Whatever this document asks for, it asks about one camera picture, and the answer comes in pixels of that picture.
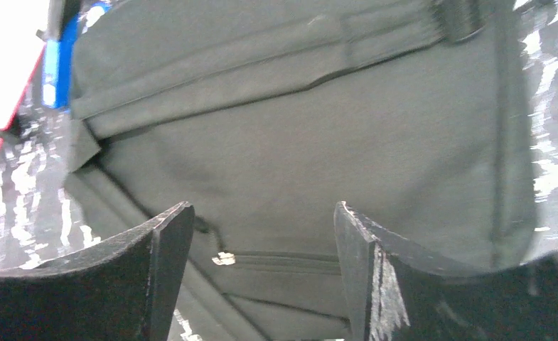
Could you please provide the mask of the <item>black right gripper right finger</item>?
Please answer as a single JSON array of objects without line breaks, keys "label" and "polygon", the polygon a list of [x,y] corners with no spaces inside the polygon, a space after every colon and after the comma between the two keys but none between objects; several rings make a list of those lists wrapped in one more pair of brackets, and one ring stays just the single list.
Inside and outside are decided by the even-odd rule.
[{"label": "black right gripper right finger", "polygon": [[353,340],[558,340],[558,251],[484,271],[345,202],[334,227]]}]

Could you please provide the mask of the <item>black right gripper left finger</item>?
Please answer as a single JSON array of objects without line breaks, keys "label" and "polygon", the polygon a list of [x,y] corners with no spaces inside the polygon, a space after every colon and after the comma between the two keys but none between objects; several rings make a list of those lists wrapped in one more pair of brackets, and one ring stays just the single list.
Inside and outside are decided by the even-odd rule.
[{"label": "black right gripper left finger", "polygon": [[194,217],[181,202],[34,269],[0,270],[0,340],[166,340]]}]

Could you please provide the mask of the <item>black student backpack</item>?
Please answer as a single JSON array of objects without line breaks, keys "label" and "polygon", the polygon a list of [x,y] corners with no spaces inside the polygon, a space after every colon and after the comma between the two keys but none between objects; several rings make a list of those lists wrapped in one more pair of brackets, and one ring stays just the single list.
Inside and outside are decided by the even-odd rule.
[{"label": "black student backpack", "polygon": [[496,1],[125,1],[82,33],[66,188],[102,237],[195,208],[204,340],[349,336],[338,202],[482,269],[536,224]]}]

